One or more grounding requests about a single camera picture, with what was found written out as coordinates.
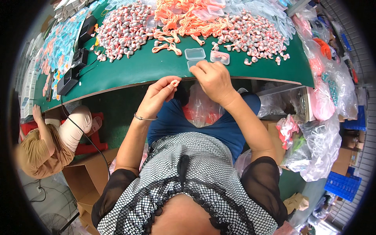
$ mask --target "black sheer sleeve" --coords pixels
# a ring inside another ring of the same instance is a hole
[[[98,227],[99,221],[114,208],[121,194],[135,179],[136,175],[130,170],[117,169],[112,173],[102,196],[91,211],[91,221],[95,227]]]
[[[287,209],[280,198],[279,170],[273,158],[256,159],[244,169],[240,181],[248,196],[282,226],[287,219]]]

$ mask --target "brown shirt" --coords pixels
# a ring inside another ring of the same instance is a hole
[[[55,152],[49,155],[44,140],[39,138],[39,129],[30,131],[18,148],[18,161],[29,176],[42,179],[60,172],[74,158],[74,153],[61,141],[56,128],[47,124],[55,144]]]

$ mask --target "silver bangle bracelet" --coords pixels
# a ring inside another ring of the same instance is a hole
[[[158,116],[155,119],[139,117],[136,115],[136,113],[133,116],[137,118],[138,120],[145,120],[145,121],[155,121],[158,119]]]

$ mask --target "black lace trim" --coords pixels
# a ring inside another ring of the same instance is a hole
[[[133,200],[125,205],[121,211],[119,212],[119,216],[116,221],[116,227],[114,234],[122,235],[124,234],[124,223],[128,216],[129,211],[135,210],[137,203],[146,195],[150,194],[150,191],[159,188],[158,193],[162,194],[163,186],[166,186],[170,182],[176,182],[181,184],[180,190],[169,190],[164,196],[161,201],[161,203],[157,203],[157,209],[153,211],[150,214],[150,217],[148,219],[148,222],[143,225],[144,233],[143,235],[148,235],[151,233],[151,227],[155,221],[155,216],[160,216],[163,212],[163,205],[166,203],[173,195],[176,195],[178,193],[188,193],[190,196],[192,196],[193,200],[199,204],[207,213],[210,215],[210,223],[215,227],[216,229],[219,229],[221,231],[221,235],[231,235],[231,230],[229,229],[230,225],[227,222],[224,222],[222,218],[218,215],[218,213],[212,208],[212,206],[207,203],[204,199],[201,199],[201,196],[199,193],[194,192],[191,189],[187,189],[185,186],[189,184],[190,182],[194,182],[199,185],[204,185],[205,187],[214,190],[217,194],[219,194],[223,200],[225,200],[228,205],[234,209],[238,215],[240,220],[247,225],[247,229],[249,231],[249,234],[255,235],[255,230],[253,223],[248,219],[247,213],[245,211],[245,208],[240,205],[238,206],[234,200],[226,196],[226,190],[221,188],[220,186],[216,184],[211,183],[205,183],[198,179],[186,179],[186,171],[189,163],[189,157],[187,155],[183,155],[180,158],[180,161],[177,166],[177,172],[179,176],[174,176],[158,181],[154,181],[150,183],[145,188],[141,189],[136,195],[134,196]]]

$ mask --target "person in brown shirt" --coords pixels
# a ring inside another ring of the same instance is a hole
[[[16,149],[17,162],[29,176],[42,179],[60,172],[74,158],[82,131],[69,119],[60,125],[58,109],[49,111],[42,119],[38,105],[33,107],[33,118],[38,128],[30,131]],[[92,120],[86,106],[78,106],[69,115],[86,134],[97,131],[100,118]]]

